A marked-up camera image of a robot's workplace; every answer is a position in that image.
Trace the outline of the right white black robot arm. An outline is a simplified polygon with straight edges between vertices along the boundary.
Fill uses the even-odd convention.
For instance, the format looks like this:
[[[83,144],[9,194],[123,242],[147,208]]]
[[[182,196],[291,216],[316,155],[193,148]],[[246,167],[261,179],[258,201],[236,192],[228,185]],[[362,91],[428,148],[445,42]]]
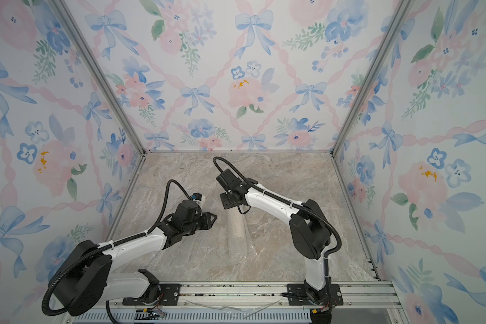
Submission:
[[[313,200],[293,201],[273,193],[254,180],[237,177],[231,170],[224,170],[217,181],[225,190],[220,194],[226,210],[240,211],[242,206],[260,209],[283,221],[290,228],[292,243],[304,257],[306,274],[303,293],[287,293],[292,299],[308,300],[313,305],[327,305],[330,300],[332,280],[329,275],[330,248],[336,233],[331,229],[322,210]]]

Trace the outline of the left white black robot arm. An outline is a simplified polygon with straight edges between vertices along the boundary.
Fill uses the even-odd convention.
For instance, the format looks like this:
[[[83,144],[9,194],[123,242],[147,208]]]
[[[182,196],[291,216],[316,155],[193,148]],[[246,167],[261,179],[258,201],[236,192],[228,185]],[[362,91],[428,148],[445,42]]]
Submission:
[[[77,317],[96,304],[138,299],[146,305],[161,295],[160,281],[150,271],[131,274],[115,270],[141,256],[163,251],[184,237],[213,227],[217,216],[203,211],[201,202],[185,200],[154,228],[117,241],[79,243],[50,279],[41,310],[46,316],[69,313]]]

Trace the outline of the cream ribbed ceramic vase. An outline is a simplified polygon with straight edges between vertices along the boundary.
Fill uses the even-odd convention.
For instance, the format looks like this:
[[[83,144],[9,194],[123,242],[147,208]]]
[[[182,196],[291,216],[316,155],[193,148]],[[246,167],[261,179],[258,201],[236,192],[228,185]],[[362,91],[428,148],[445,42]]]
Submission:
[[[229,219],[231,237],[235,242],[247,243],[247,221],[244,215],[236,213]]]

